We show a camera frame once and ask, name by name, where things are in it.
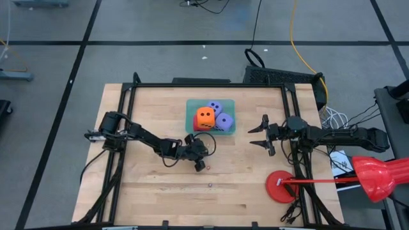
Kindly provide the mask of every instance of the purple foam die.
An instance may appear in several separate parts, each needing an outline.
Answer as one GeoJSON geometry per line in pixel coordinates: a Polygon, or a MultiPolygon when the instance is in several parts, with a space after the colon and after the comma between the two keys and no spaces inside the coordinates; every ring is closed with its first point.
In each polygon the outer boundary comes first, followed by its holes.
{"type": "Polygon", "coordinates": [[[213,111],[215,111],[215,118],[217,118],[217,116],[223,111],[223,106],[218,101],[209,101],[206,106],[212,108],[213,111]]]}
{"type": "Polygon", "coordinates": [[[234,122],[234,119],[229,114],[222,112],[216,118],[216,127],[220,131],[227,132],[234,122]]]}

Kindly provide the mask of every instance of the cable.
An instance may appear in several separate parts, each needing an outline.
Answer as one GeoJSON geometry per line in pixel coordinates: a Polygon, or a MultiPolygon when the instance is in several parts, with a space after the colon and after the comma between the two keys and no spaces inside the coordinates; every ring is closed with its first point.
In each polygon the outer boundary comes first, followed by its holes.
{"type": "Polygon", "coordinates": [[[220,13],[223,12],[223,10],[225,9],[225,7],[229,4],[230,0],[228,0],[228,1],[226,2],[226,4],[223,6],[223,8],[222,8],[219,12],[214,12],[214,11],[211,11],[211,10],[207,9],[206,7],[202,6],[202,3],[201,3],[201,4],[198,3],[197,0],[194,0],[194,2],[195,2],[198,6],[202,7],[203,9],[205,9],[206,11],[208,11],[208,12],[210,12],[210,13],[220,14],[220,13]]]}
{"type": "Polygon", "coordinates": [[[197,3],[193,3],[193,4],[187,4],[187,0],[184,0],[184,1],[182,1],[182,2],[180,2],[179,3],[179,6],[181,6],[181,7],[191,7],[191,6],[196,6],[196,7],[198,7],[200,4],[205,4],[205,3],[207,3],[209,0],[206,0],[206,1],[204,1],[204,2],[202,2],[202,3],[199,3],[199,4],[197,4],[197,3]]]}
{"type": "Polygon", "coordinates": [[[368,118],[370,116],[372,116],[372,114],[374,114],[376,111],[379,111],[379,108],[375,109],[374,111],[372,111],[369,115],[364,116],[364,118],[362,118],[360,121],[358,121],[357,123],[360,123],[361,121],[363,121],[365,118],[368,118]]]}
{"type": "Polygon", "coordinates": [[[27,68],[27,64],[26,62],[21,59],[21,57],[19,56],[19,54],[13,50],[10,49],[10,47],[8,46],[9,42],[10,42],[10,33],[12,30],[12,25],[11,25],[11,21],[12,21],[12,7],[11,5],[11,0],[7,0],[8,1],[8,29],[7,29],[7,42],[4,42],[2,39],[0,39],[0,42],[4,45],[4,49],[2,51],[2,53],[0,54],[0,61],[2,60],[3,56],[6,54],[6,51],[9,50],[17,59],[20,60],[21,63],[23,63],[23,65],[25,66],[24,69],[19,70],[19,69],[11,69],[11,70],[3,70],[3,71],[11,71],[11,72],[27,72],[28,68],[27,68]]]}
{"type": "MultiPolygon", "coordinates": [[[[301,59],[301,61],[306,65],[306,67],[308,67],[308,69],[310,69],[312,71],[312,73],[317,74],[317,71],[315,71],[313,68],[311,68],[311,66],[308,65],[308,63],[304,60],[304,58],[302,58],[301,54],[298,52],[297,48],[294,45],[294,41],[293,41],[293,25],[294,25],[294,14],[295,14],[295,10],[297,8],[297,0],[294,0],[294,8],[293,11],[291,13],[291,20],[289,22],[289,40],[291,42],[291,46],[293,47],[294,51],[297,53],[298,57],[301,59]]],[[[325,84],[324,80],[322,78],[320,78],[320,81],[322,83],[322,86],[324,87],[325,90],[325,96],[326,96],[326,100],[328,103],[328,89],[327,89],[327,85],[325,84]]]]}
{"type": "Polygon", "coordinates": [[[298,163],[298,164],[303,165],[305,167],[305,164],[301,162],[304,159],[304,156],[302,155],[300,160],[298,160],[298,162],[294,162],[294,160],[290,158],[292,156],[293,152],[291,152],[291,153],[289,153],[287,155],[287,153],[284,151],[283,141],[284,140],[281,140],[281,142],[280,142],[281,151],[284,154],[284,156],[286,157],[288,164],[289,165],[294,165],[295,163],[298,163]]]}
{"type": "MultiPolygon", "coordinates": [[[[217,146],[217,145],[216,145],[216,139],[215,139],[215,137],[214,137],[212,134],[209,134],[209,133],[206,133],[206,132],[198,133],[198,134],[194,135],[193,138],[196,138],[197,136],[203,135],[203,134],[209,135],[209,136],[213,139],[213,142],[215,143],[215,148],[213,149],[212,153],[210,153],[210,154],[208,154],[208,155],[200,155],[200,156],[201,156],[201,157],[210,157],[210,156],[212,156],[212,155],[216,152],[216,146],[217,146]]],[[[176,161],[175,161],[173,164],[171,164],[171,165],[167,165],[167,164],[165,163],[165,157],[163,156],[163,153],[161,154],[161,157],[162,157],[162,162],[164,163],[164,166],[166,166],[166,167],[173,167],[173,166],[175,166],[175,165],[179,162],[181,155],[180,155],[180,156],[176,159],[176,161]]]]}
{"type": "Polygon", "coordinates": [[[215,148],[213,149],[212,153],[210,153],[208,155],[202,155],[202,157],[210,157],[216,152],[216,139],[212,134],[209,134],[209,133],[206,133],[206,132],[200,132],[200,133],[194,135],[193,138],[196,138],[197,136],[202,135],[202,134],[209,135],[213,139],[213,142],[215,143],[215,148]]]}
{"type": "MultiPolygon", "coordinates": [[[[178,143],[179,143],[179,146],[181,146],[181,144],[182,144],[181,139],[178,139],[178,143]]],[[[160,153],[160,156],[162,157],[162,162],[164,163],[164,166],[165,166],[165,167],[173,167],[173,166],[175,166],[175,165],[179,162],[179,160],[180,160],[180,158],[181,158],[181,155],[180,155],[180,156],[176,159],[176,161],[175,161],[173,164],[167,165],[167,164],[165,163],[165,156],[164,156],[164,153],[163,153],[163,152],[160,153]]]]}
{"type": "Polygon", "coordinates": [[[373,108],[375,105],[376,105],[376,102],[375,102],[372,106],[369,106],[364,112],[361,112],[361,113],[359,113],[359,114],[353,116],[353,117],[349,120],[349,122],[352,121],[353,119],[359,117],[360,115],[363,115],[363,114],[366,113],[369,109],[373,108]]]}
{"type": "Polygon", "coordinates": [[[301,215],[301,206],[298,205],[299,202],[300,202],[300,199],[297,198],[297,199],[290,205],[290,207],[287,209],[286,214],[284,214],[284,215],[280,218],[280,221],[281,221],[281,222],[284,222],[285,220],[287,220],[287,222],[286,222],[287,224],[292,224],[292,223],[294,222],[294,220],[301,215]],[[295,208],[300,208],[300,212],[299,212],[295,217],[293,217],[295,208]]]}
{"type": "Polygon", "coordinates": [[[24,69],[11,69],[11,70],[3,70],[3,71],[11,71],[11,72],[27,72],[28,71],[28,67],[26,62],[19,56],[19,54],[17,52],[15,52],[14,50],[11,50],[11,48],[0,38],[0,43],[2,43],[8,51],[10,51],[23,65],[24,65],[24,69]]]}
{"type": "Polygon", "coordinates": [[[313,150],[314,150],[314,146],[322,139],[322,138],[324,138],[324,137],[326,137],[326,136],[328,136],[328,135],[331,135],[331,134],[324,134],[324,135],[322,135],[320,138],[318,138],[318,139],[316,139],[312,144],[311,144],[311,149],[307,152],[307,153],[309,153],[309,168],[312,168],[313,167],[313,150]]]}
{"type": "Polygon", "coordinates": [[[98,157],[101,157],[101,155],[103,154],[103,153],[105,153],[105,149],[104,150],[102,150],[102,152],[100,152],[96,157],[94,157],[92,160],[90,160],[86,165],[85,165],[85,167],[84,167],[84,169],[82,170],[82,172],[81,172],[81,176],[80,176],[80,178],[79,178],[79,184],[81,184],[81,182],[82,182],[82,176],[84,175],[84,172],[85,172],[85,170],[88,168],[88,166],[92,163],[92,162],[94,162],[96,159],[98,159],[98,157]]]}
{"type": "Polygon", "coordinates": [[[322,125],[326,125],[326,128],[341,128],[341,127],[345,127],[348,126],[348,117],[346,116],[346,114],[341,113],[341,112],[337,112],[335,109],[331,109],[330,107],[326,107],[326,112],[328,114],[328,118],[324,121],[322,121],[322,125]],[[340,123],[342,124],[341,126],[339,125],[336,116],[338,116],[340,123]]]}
{"type": "Polygon", "coordinates": [[[375,118],[375,117],[377,117],[377,116],[379,116],[380,115],[380,113],[379,114],[377,114],[377,115],[374,115],[374,116],[371,116],[370,118],[368,118],[368,119],[365,119],[365,120],[360,120],[359,122],[356,122],[355,124],[353,124],[353,125],[350,125],[350,127],[353,127],[353,126],[357,126],[358,124],[361,124],[361,123],[363,123],[363,122],[365,122],[365,121],[369,121],[370,119],[373,119],[373,118],[375,118]]]}
{"type": "Polygon", "coordinates": [[[256,36],[256,29],[257,29],[258,14],[259,14],[259,12],[260,12],[260,6],[261,6],[261,2],[262,2],[262,1],[263,1],[263,0],[260,0],[260,2],[258,3],[257,16],[256,16],[256,23],[255,23],[255,25],[254,25],[254,30],[253,30],[253,39],[251,40],[251,47],[250,47],[250,49],[252,49],[252,48],[253,48],[253,45],[254,45],[254,37],[256,36]]]}
{"type": "Polygon", "coordinates": [[[254,52],[253,49],[252,49],[252,48],[253,48],[253,45],[254,45],[254,37],[255,37],[255,35],[256,35],[258,15],[259,15],[259,13],[260,13],[260,6],[261,6],[261,2],[262,2],[262,1],[263,1],[263,0],[260,0],[259,3],[258,3],[256,23],[254,24],[253,38],[252,38],[252,41],[251,41],[251,47],[250,47],[249,49],[245,49],[245,50],[244,50],[244,54],[245,54],[245,57],[247,58],[247,60],[249,61],[249,63],[250,63],[252,66],[260,67],[260,66],[258,66],[258,65],[250,58],[249,53],[251,53],[251,54],[257,59],[257,61],[258,61],[258,62],[260,63],[260,65],[261,65],[261,68],[266,68],[266,66],[265,66],[264,61],[262,60],[262,58],[261,58],[256,52],[254,52]]]}
{"type": "Polygon", "coordinates": [[[8,42],[10,41],[10,31],[12,30],[11,27],[11,21],[12,21],[12,7],[10,6],[10,1],[12,0],[7,0],[8,1],[8,29],[7,29],[7,44],[4,46],[4,49],[0,55],[0,61],[2,60],[4,54],[7,51],[8,47],[8,42]]]}

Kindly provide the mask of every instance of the wooden table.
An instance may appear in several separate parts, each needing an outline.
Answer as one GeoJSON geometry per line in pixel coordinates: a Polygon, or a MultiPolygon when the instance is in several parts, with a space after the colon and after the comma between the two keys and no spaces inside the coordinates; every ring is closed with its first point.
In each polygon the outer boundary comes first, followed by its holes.
{"type": "MultiPolygon", "coordinates": [[[[105,112],[118,108],[120,89],[121,84],[105,85],[96,128],[105,112]]],[[[301,117],[310,125],[320,126],[311,85],[297,84],[296,89],[301,117]]],[[[128,141],[115,224],[160,226],[163,220],[168,220],[171,226],[250,226],[257,221],[260,226],[284,226],[280,218],[289,204],[273,201],[265,190],[265,180],[276,170],[293,173],[293,167],[287,163],[279,142],[274,143],[277,153],[269,157],[263,148],[249,144],[249,141],[263,140],[264,132],[247,133],[260,124],[263,114],[268,114],[270,123],[284,121],[281,91],[274,88],[137,88],[132,121],[159,137],[183,139],[187,135],[185,107],[189,98],[234,100],[235,134],[216,136],[217,151],[204,160],[210,170],[199,173],[189,161],[180,161],[172,168],[164,167],[162,159],[151,148],[128,141]]],[[[101,152],[102,144],[91,143],[88,161],[101,152]]],[[[284,143],[284,149],[289,152],[289,143],[284,143]]],[[[85,172],[73,220],[79,220],[100,195],[107,156],[98,159],[85,172]]],[[[312,161],[314,179],[332,178],[328,156],[315,151],[312,161]]],[[[335,185],[316,184],[316,192],[335,218],[343,222],[335,185]]],[[[309,199],[307,203],[310,222],[313,222],[309,199]]],[[[108,218],[110,204],[111,198],[108,198],[104,220],[108,218]]],[[[293,226],[302,226],[302,218],[297,218],[293,226]]]]}

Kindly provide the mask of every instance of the metal stand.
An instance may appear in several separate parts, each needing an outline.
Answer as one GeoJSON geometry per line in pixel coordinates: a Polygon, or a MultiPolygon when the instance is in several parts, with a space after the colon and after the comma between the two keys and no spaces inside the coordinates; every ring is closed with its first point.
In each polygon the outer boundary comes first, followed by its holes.
{"type": "Polygon", "coordinates": [[[68,0],[13,0],[16,6],[39,7],[39,8],[65,8],[68,7],[68,0]]]}
{"type": "Polygon", "coordinates": [[[25,80],[25,81],[32,81],[33,78],[34,78],[34,76],[33,76],[32,73],[0,71],[0,80],[25,80]]]}

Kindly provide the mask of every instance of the green tray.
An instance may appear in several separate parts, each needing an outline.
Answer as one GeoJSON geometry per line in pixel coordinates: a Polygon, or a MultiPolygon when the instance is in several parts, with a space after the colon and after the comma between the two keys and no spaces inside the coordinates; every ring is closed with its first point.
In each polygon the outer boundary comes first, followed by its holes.
{"type": "Polygon", "coordinates": [[[235,101],[230,99],[189,99],[186,102],[186,121],[185,129],[188,134],[197,134],[198,132],[193,131],[193,117],[196,114],[196,111],[200,107],[205,107],[209,101],[218,101],[223,106],[223,111],[226,114],[229,114],[233,118],[233,125],[229,131],[223,132],[211,128],[210,131],[207,131],[212,135],[232,135],[236,131],[236,116],[235,116],[235,101]]]}

